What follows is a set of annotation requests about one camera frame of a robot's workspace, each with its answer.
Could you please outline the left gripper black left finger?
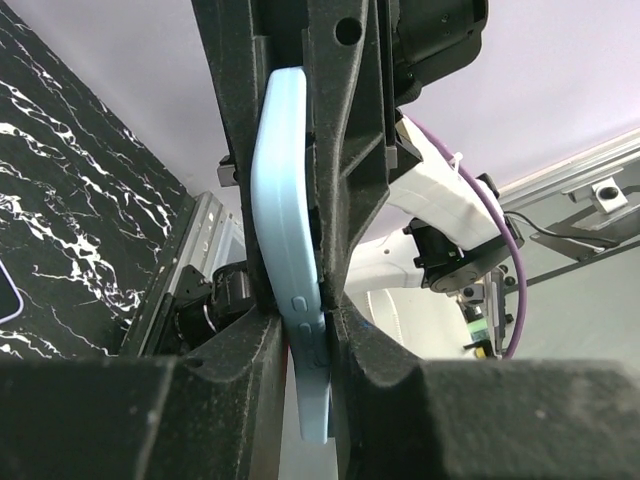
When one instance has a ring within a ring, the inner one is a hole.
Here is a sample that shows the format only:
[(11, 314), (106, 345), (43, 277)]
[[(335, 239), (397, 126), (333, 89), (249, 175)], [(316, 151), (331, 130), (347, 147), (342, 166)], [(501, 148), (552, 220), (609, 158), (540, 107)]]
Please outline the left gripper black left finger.
[(184, 357), (1, 366), (5, 479), (274, 479), (286, 349), (250, 312)]

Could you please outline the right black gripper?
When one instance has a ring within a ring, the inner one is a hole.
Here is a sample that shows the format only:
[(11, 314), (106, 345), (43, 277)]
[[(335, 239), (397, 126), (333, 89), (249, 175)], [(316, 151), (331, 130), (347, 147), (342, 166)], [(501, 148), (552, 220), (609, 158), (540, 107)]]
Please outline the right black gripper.
[(394, 108), (477, 58), (488, 3), (311, 1), (308, 14), (321, 291), (335, 308), (389, 194)]

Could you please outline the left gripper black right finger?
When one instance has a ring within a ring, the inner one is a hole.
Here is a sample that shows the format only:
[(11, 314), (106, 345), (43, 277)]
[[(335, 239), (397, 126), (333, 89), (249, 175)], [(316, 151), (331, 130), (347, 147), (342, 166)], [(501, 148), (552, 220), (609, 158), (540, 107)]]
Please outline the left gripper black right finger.
[(421, 359), (329, 315), (342, 479), (635, 479), (639, 378), (608, 361)]

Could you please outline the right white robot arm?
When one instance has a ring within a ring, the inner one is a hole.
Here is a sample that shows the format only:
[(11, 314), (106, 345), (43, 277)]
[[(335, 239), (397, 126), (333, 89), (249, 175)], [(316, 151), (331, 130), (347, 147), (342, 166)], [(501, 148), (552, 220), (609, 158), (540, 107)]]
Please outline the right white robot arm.
[(327, 323), (384, 205), (409, 215), (407, 283), (447, 292), (514, 240), (487, 179), (401, 111), (472, 63), (485, 1), (196, 1), (196, 25), (240, 195), (251, 280), (293, 353), (328, 361)]

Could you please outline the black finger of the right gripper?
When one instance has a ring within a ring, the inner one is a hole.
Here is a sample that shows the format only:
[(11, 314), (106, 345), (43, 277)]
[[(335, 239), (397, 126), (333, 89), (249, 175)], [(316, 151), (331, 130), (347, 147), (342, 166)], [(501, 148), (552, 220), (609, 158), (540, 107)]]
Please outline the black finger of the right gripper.
[(260, 32), (258, 1), (192, 3), (239, 186), (253, 298), (263, 313), (275, 310), (252, 218), (250, 178), (267, 77), (270, 38)]

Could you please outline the phone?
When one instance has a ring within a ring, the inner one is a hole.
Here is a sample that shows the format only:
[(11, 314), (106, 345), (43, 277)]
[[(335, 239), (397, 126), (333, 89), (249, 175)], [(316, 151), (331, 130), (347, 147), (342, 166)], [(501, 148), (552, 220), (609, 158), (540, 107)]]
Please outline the phone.
[(19, 317), (24, 309), (24, 300), (3, 263), (1, 267), (0, 322), (6, 323)]
[(306, 184), (307, 80), (302, 67), (268, 79), (251, 165), (256, 238), (294, 362), (301, 437), (329, 437), (331, 367)]

